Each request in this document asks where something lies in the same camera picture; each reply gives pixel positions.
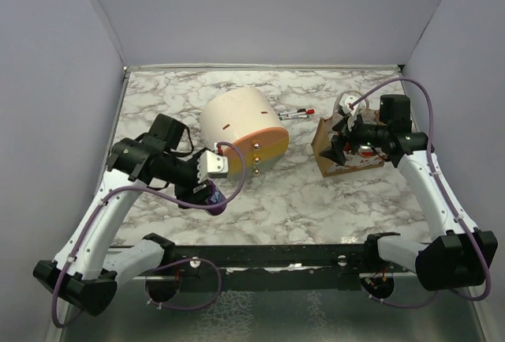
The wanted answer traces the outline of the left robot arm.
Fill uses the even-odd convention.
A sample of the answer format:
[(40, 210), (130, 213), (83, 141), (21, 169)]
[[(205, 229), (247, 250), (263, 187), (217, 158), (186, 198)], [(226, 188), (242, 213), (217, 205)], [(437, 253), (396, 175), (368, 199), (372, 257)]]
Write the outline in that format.
[(98, 192), (77, 229), (51, 260), (36, 263), (33, 276), (53, 295), (91, 316), (101, 314), (117, 289), (153, 270), (163, 275), (174, 265), (172, 242), (151, 235), (107, 260), (107, 252), (125, 216), (152, 179), (179, 186), (197, 184), (196, 159), (177, 148), (189, 128), (157, 115), (148, 132), (113, 145)]

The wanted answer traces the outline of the purple can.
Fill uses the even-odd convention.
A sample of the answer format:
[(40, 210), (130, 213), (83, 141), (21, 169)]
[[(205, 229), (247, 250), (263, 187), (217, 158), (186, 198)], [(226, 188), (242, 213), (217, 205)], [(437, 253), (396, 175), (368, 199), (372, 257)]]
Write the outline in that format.
[(223, 204), (226, 200), (226, 196), (221, 192), (216, 184), (213, 183), (213, 181), (210, 181), (208, 184), (211, 190), (209, 196), (205, 200), (205, 204), (213, 205), (213, 208), (207, 209), (206, 212), (211, 216), (218, 216), (226, 210), (226, 204)]

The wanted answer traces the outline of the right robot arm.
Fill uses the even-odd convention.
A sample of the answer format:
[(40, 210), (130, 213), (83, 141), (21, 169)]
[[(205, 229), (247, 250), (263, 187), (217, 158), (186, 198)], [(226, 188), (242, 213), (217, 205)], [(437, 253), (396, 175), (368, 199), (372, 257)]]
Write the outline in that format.
[(378, 149), (398, 169), (425, 215), (430, 243), (388, 232), (369, 235), (362, 253), (364, 266), (379, 272), (390, 263), (417, 275), (428, 291), (479, 286), (486, 281), (498, 242), (464, 211), (444, 178), (426, 133), (415, 132), (410, 99), (383, 95), (378, 121), (364, 120), (366, 106), (345, 93), (335, 105), (331, 144), (320, 156), (343, 166), (360, 148)]

